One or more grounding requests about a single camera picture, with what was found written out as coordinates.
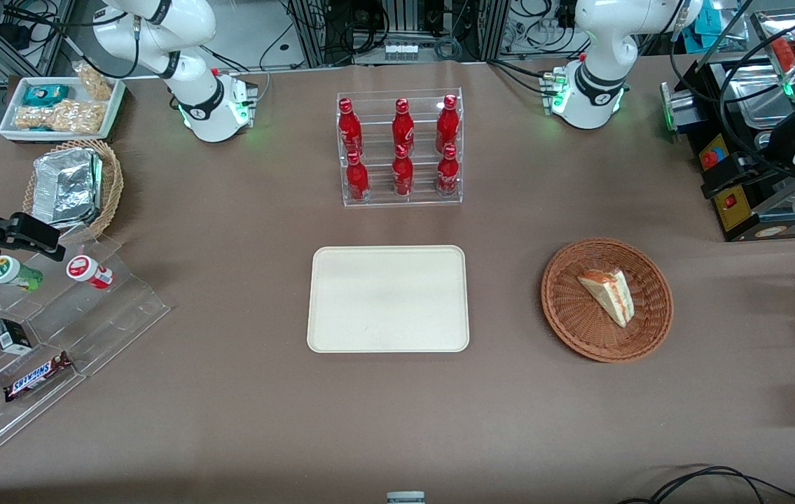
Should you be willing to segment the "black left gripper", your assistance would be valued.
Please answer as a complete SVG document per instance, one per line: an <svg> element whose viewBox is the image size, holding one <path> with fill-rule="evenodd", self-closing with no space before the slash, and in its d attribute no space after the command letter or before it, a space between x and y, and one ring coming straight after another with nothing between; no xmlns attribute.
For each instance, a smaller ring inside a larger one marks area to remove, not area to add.
<svg viewBox="0 0 795 504"><path fill-rule="evenodd" d="M778 123L770 134L768 145L759 151L757 160L745 153L731 153L735 171L704 171L701 192L712 199L721 191L750 182L754 176L759 181L776 175L795 178L795 111Z"/></svg>

